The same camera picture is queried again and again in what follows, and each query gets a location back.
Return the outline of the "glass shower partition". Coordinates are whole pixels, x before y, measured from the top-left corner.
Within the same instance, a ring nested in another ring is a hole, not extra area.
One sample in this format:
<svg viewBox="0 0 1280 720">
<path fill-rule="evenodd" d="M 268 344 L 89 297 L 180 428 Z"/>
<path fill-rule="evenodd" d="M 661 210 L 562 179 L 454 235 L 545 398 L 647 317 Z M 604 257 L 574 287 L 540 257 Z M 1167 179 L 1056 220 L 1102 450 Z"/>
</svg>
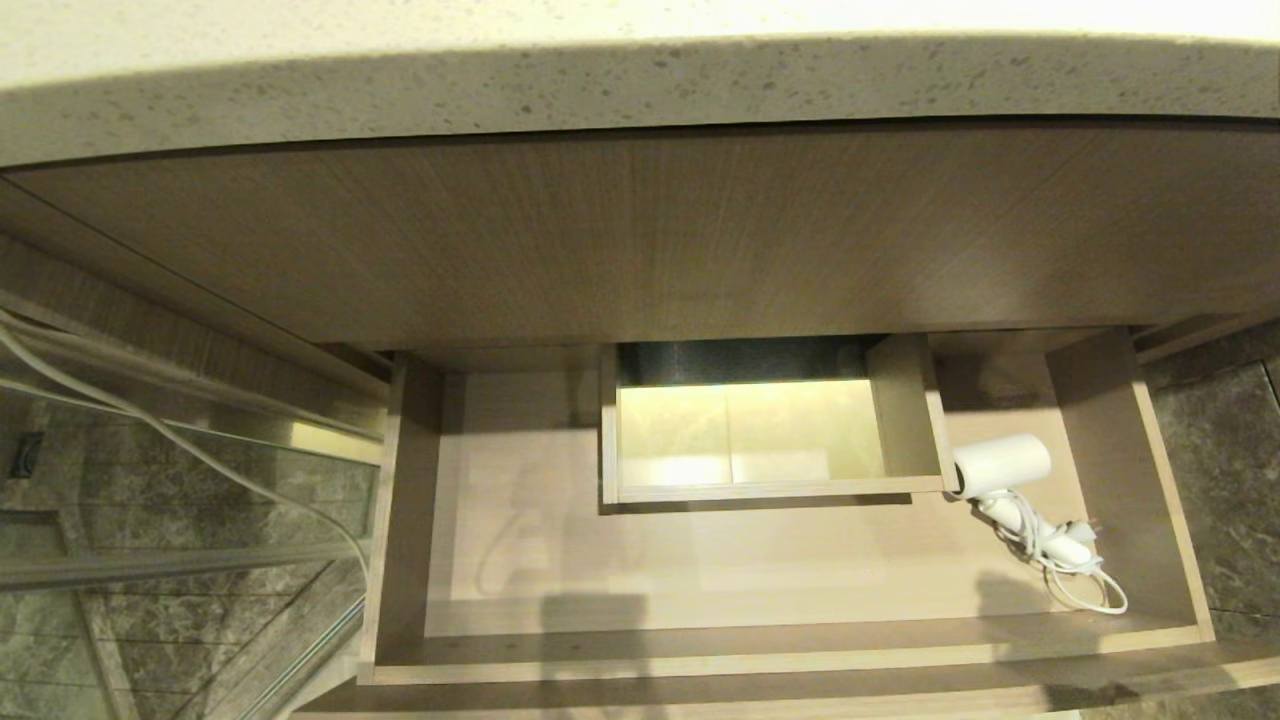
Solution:
<svg viewBox="0 0 1280 720">
<path fill-rule="evenodd" d="M 301 615 L 364 597 L 378 470 L 301 430 L 0 306 L 0 720 L 225 720 Z"/>
</svg>

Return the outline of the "chrome floor rail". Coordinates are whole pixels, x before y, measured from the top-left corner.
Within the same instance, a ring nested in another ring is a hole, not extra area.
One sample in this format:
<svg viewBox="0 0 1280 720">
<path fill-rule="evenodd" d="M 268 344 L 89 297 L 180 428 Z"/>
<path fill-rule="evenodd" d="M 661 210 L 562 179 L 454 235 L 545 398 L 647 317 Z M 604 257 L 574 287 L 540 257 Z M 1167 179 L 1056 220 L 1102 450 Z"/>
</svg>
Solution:
<svg viewBox="0 0 1280 720">
<path fill-rule="evenodd" d="M 339 614 L 307 612 L 269 648 L 225 697 L 225 720 L 289 720 L 320 694 L 356 674 L 366 598 Z"/>
</svg>

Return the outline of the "wooden vanity drawer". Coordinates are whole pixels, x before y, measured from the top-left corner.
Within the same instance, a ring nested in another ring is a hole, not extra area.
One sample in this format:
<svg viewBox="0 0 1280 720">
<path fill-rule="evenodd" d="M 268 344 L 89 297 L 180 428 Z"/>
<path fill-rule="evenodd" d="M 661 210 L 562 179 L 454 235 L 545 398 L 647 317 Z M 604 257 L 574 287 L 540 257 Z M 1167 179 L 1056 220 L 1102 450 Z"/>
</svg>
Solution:
<svg viewBox="0 0 1280 720">
<path fill-rule="evenodd" d="M 1052 571 L 957 492 L 1019 488 Z M 1216 635 L 1125 331 L 399 354 L 357 675 L 291 720 L 998 717 L 1280 684 Z"/>
</svg>

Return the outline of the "speckled stone countertop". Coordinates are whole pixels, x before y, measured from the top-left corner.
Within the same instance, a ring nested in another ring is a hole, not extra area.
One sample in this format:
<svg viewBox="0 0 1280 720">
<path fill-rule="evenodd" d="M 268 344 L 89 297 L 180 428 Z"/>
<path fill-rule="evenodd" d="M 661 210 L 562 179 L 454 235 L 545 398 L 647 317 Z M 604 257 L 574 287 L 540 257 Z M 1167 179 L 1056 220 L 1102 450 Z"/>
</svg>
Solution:
<svg viewBox="0 0 1280 720">
<path fill-rule="evenodd" d="M 1280 0 L 0 0 L 0 168 L 1023 115 L 1280 119 Z"/>
</svg>

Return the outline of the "wooden cabinet side panel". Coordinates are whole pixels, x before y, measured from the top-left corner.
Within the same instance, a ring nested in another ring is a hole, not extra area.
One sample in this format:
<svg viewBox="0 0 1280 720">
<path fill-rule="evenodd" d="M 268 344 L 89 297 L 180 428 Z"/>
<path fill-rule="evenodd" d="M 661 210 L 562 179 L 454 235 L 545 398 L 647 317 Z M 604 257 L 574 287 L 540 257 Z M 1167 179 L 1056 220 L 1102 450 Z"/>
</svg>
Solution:
<svg viewBox="0 0 1280 720">
<path fill-rule="evenodd" d="M 384 380 L 253 316 L 0 179 L 0 302 L 180 374 L 312 413 Z"/>
</svg>

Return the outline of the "white hair dryer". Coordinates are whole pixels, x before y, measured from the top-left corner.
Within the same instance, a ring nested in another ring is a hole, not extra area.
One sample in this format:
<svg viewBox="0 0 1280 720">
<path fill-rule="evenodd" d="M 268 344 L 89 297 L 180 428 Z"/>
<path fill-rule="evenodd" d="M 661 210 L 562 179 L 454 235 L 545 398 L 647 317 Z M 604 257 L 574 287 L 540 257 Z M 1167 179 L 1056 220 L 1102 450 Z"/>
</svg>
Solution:
<svg viewBox="0 0 1280 720">
<path fill-rule="evenodd" d="M 1089 574 L 1100 568 L 1088 524 L 1051 523 L 1019 491 L 1047 479 L 1052 470 L 1050 451 L 1038 437 L 1005 436 L 961 446 L 952 456 L 957 479 L 952 497 L 992 521 L 997 533 L 1025 557 L 1057 573 Z"/>
</svg>

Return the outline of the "fixed wooden cabinet front panel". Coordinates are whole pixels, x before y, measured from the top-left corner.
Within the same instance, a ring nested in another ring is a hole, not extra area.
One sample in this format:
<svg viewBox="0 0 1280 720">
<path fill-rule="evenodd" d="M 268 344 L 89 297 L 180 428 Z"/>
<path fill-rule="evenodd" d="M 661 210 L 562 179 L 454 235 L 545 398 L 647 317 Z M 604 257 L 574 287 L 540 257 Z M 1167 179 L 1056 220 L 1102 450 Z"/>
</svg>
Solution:
<svg viewBox="0 0 1280 720">
<path fill-rule="evenodd" d="M 1280 302 L 1280 123 L 506 135 L 5 178 L 315 343 L 1125 325 Z"/>
</svg>

